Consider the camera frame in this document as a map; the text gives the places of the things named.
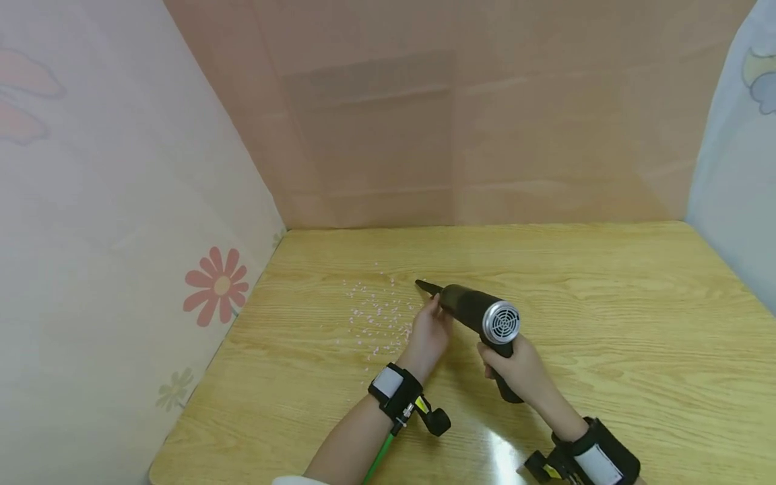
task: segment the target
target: pastel wall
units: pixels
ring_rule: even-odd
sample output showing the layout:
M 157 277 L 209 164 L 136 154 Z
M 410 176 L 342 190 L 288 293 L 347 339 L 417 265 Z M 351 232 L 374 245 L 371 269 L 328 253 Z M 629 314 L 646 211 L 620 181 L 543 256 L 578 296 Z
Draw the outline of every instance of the pastel wall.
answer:
M 290 227 L 685 215 L 753 0 L 165 0 Z
M 159 0 L 0 15 L 0 482 L 146 483 L 282 233 Z
M 776 313 L 776 1 L 744 20 L 719 79 L 688 222 Z

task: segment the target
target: hair dryer handle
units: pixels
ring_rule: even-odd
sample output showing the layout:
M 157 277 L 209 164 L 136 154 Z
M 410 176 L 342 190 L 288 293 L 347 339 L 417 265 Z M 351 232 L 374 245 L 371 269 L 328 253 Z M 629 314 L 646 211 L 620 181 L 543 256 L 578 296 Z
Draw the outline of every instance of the hair dryer handle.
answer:
M 501 357 L 509 359 L 512 356 L 512 352 L 514 352 L 514 349 L 512 348 L 512 342 L 509 342 L 508 344 L 496 345 L 488 341 L 485 337 L 480 337 L 480 340 L 485 345 L 496 351 L 496 353 Z M 514 391 L 507 385 L 507 381 L 501 377 L 501 374 L 496 372 L 494 369 L 491 369 L 490 371 L 493 373 L 493 376 L 496 379 L 496 385 L 498 385 L 498 392 L 501 394 L 501 399 L 513 404 L 520 404 L 524 402 L 522 399 L 520 399 L 520 396 L 515 394 Z

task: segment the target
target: wrist-mounted camera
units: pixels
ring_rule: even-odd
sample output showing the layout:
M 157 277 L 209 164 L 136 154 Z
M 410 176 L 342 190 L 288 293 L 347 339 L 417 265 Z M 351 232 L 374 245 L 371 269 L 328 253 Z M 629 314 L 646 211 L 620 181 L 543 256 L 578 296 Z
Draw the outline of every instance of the wrist-mounted camera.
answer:
M 450 429 L 450 418 L 443 409 L 431 409 L 423 395 L 423 386 L 406 369 L 390 363 L 369 384 L 369 393 L 380 403 L 380 409 L 394 423 L 391 434 L 396 436 L 407 426 L 413 411 L 417 411 L 423 424 L 434 436 Z
M 633 485 L 641 462 L 598 419 L 586 417 L 589 425 L 582 438 L 564 442 L 553 433 L 555 448 L 547 457 L 535 451 L 525 467 L 539 483 L 550 479 L 573 485 Z

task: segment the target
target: wooden table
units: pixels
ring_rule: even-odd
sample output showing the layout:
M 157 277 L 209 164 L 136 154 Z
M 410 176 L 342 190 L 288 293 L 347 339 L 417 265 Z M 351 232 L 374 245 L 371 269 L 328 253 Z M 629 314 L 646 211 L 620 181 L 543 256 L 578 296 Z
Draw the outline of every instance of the wooden table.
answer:
M 397 357 L 421 305 L 416 278 L 513 302 L 560 389 L 634 451 L 650 484 L 776 480 L 776 321 L 688 225 L 669 222 L 291 231 L 152 483 L 303 472 Z M 476 340 L 457 325 L 426 387 L 452 428 L 434 438 L 414 417 L 374 483 L 532 483 L 514 470 L 550 450 L 549 431 L 501 401 Z

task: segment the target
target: hair dryer nozzle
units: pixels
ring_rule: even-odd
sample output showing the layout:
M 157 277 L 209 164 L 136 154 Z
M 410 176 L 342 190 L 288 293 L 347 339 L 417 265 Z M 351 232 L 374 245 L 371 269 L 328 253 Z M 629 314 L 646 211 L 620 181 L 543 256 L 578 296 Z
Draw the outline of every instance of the hair dryer nozzle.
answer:
M 429 283 L 428 281 L 423 281 L 422 279 L 416 279 L 415 284 L 418 288 L 422 289 L 426 293 L 430 293 L 431 296 L 442 292 L 441 286 L 436 286 L 434 283 Z

